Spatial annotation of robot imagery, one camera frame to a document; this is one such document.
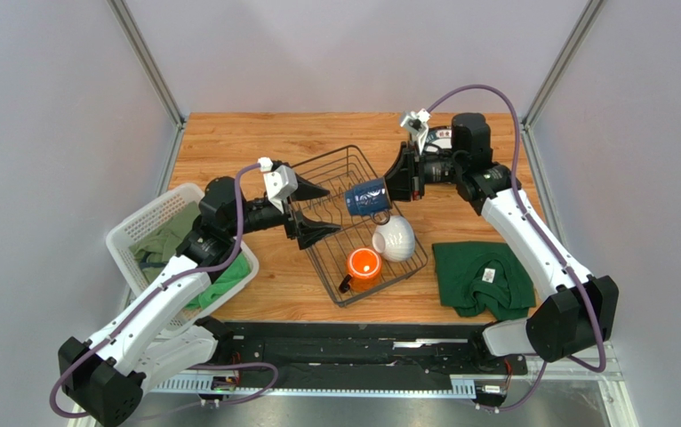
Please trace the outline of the dark blue mug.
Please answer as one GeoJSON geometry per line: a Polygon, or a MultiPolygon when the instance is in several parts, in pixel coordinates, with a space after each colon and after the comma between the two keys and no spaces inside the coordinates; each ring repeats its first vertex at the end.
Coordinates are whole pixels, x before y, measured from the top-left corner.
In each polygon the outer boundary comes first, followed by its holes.
{"type": "Polygon", "coordinates": [[[383,178],[358,183],[348,189],[343,198],[349,215],[368,216],[377,225],[389,222],[392,203],[383,178]]]}

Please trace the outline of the orange mug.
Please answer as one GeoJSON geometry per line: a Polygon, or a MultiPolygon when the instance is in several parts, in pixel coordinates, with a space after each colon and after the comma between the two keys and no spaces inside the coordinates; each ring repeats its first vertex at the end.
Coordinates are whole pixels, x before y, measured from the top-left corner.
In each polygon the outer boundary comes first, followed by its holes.
{"type": "Polygon", "coordinates": [[[360,247],[348,255],[346,270],[338,285],[342,294],[369,291],[381,282],[381,256],[370,247],[360,247]]]}

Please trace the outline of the white green-rimmed round plate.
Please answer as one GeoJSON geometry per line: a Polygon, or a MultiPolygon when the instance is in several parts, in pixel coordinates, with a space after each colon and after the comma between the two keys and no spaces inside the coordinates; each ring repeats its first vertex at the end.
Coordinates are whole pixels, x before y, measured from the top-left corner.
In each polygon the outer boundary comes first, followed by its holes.
{"type": "Polygon", "coordinates": [[[452,148],[451,134],[451,126],[449,125],[430,128],[425,142],[425,151],[440,152],[450,150],[452,148]]]}

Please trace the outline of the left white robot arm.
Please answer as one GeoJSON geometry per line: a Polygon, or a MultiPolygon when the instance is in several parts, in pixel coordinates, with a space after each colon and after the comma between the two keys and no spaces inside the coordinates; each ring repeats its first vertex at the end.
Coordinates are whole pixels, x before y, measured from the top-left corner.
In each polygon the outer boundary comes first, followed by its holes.
{"type": "Polygon", "coordinates": [[[60,346],[60,377],[49,394],[53,413],[119,426],[159,383],[194,365],[225,359],[218,347],[230,334],[215,320],[196,320],[179,337],[155,339],[240,255],[244,234],[282,227],[307,249],[339,230],[293,207],[329,194],[287,164],[248,165],[234,177],[212,180],[198,201],[199,215],[156,280],[101,330],[60,346]]]}

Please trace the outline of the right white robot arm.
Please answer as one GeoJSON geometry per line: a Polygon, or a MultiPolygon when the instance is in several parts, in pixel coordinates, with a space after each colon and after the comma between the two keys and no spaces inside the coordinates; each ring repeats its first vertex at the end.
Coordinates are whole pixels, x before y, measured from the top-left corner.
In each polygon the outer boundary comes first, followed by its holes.
{"type": "Polygon", "coordinates": [[[435,130],[426,110],[406,112],[400,125],[410,134],[384,175],[392,201],[414,201],[431,183],[452,183],[460,197],[502,236],[528,273],[540,307],[530,317],[498,321],[474,340],[477,357],[535,354],[546,362],[574,359],[595,348],[604,369],[619,288],[578,262],[533,209],[515,174],[493,160],[491,129],[479,113],[454,116],[444,149],[428,147],[435,130]]]}

